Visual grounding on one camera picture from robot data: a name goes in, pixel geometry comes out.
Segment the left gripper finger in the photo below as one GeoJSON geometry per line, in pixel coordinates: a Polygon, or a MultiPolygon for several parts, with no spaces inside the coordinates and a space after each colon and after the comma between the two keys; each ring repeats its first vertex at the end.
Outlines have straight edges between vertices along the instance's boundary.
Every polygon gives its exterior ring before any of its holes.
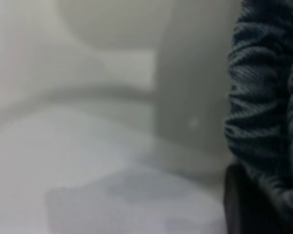
{"type": "Polygon", "coordinates": [[[225,174],[224,212],[229,234],[293,234],[242,166],[231,164],[225,174]]]}

